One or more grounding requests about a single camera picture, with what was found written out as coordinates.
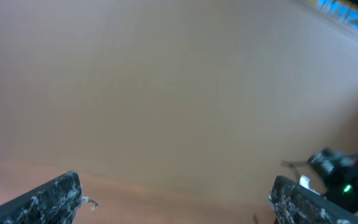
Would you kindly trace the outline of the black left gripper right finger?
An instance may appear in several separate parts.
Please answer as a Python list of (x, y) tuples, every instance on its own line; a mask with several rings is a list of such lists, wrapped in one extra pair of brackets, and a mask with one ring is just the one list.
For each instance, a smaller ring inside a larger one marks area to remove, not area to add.
[(278, 224), (358, 224), (357, 215), (282, 175), (276, 177), (269, 201)]

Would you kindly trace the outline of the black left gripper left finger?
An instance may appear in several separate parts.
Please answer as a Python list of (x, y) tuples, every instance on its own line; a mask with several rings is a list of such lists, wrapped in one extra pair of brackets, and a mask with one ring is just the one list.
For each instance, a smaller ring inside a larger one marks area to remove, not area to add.
[(69, 171), (0, 205), (0, 223), (72, 223), (81, 203), (79, 175)]

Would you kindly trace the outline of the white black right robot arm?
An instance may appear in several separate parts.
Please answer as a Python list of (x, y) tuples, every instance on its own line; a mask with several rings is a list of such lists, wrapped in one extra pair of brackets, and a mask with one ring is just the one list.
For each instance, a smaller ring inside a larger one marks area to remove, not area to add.
[(313, 154), (307, 164), (322, 180), (323, 197), (351, 213), (358, 212), (358, 154), (329, 148)]

